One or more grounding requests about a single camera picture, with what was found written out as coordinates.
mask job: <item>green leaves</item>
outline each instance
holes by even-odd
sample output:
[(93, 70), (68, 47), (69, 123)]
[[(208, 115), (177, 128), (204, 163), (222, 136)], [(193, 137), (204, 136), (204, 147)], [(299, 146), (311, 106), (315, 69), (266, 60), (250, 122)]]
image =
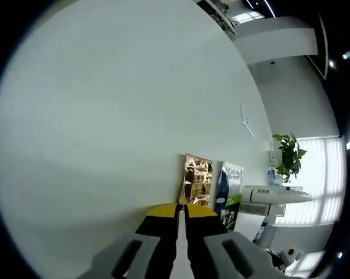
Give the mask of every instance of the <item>green leaves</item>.
[(288, 135), (273, 135), (274, 139), (280, 142), (279, 150), (282, 151), (282, 163), (277, 167), (277, 173), (284, 176), (283, 182), (290, 181), (291, 175), (296, 175), (301, 170), (300, 159), (306, 154), (306, 150), (300, 149), (296, 137), (291, 133)]

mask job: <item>potted plant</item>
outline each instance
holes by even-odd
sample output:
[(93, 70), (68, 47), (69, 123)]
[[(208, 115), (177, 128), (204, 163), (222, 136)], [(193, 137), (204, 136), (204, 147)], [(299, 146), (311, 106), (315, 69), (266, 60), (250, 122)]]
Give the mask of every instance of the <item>potted plant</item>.
[(290, 181), (292, 174), (296, 175), (301, 169), (301, 158), (305, 155), (306, 151), (300, 149), (296, 137), (291, 133), (291, 137), (288, 135), (273, 135), (274, 139), (280, 142), (278, 148), (282, 152), (282, 163), (277, 166), (277, 173), (283, 176), (283, 182)]

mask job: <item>gold foil bag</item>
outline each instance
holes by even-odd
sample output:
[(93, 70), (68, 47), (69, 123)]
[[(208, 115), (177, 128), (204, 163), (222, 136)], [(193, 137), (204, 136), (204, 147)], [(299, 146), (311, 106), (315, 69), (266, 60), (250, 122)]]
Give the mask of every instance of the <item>gold foil bag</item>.
[(186, 154), (184, 182), (179, 203), (208, 205), (213, 170), (212, 161)]

